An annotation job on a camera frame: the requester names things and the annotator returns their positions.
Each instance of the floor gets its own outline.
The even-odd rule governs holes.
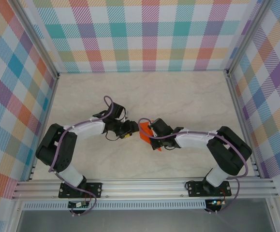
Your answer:
[[[228,126],[242,137],[221,71],[63,74],[47,126],[87,120],[107,109],[104,95],[126,107],[130,120],[160,117],[172,128],[194,131]],[[216,162],[208,150],[153,151],[136,133],[115,142],[106,140],[104,134],[80,141],[72,164],[86,178],[115,179],[203,177]],[[253,175],[250,161],[248,164],[249,175]],[[48,166],[37,162],[33,179],[55,179],[47,170]]]

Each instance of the black servo bracket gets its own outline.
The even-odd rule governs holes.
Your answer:
[[[205,191],[202,181],[188,181],[185,184],[185,187],[188,191],[189,197],[223,197],[221,189],[224,190],[226,197],[230,197],[232,195],[228,181],[223,181],[218,188],[214,188],[214,190],[209,194]]]
[[[102,183],[86,183],[85,190],[95,194],[96,198],[100,198],[102,193]],[[58,198],[85,198],[85,195],[85,193],[61,183]]]

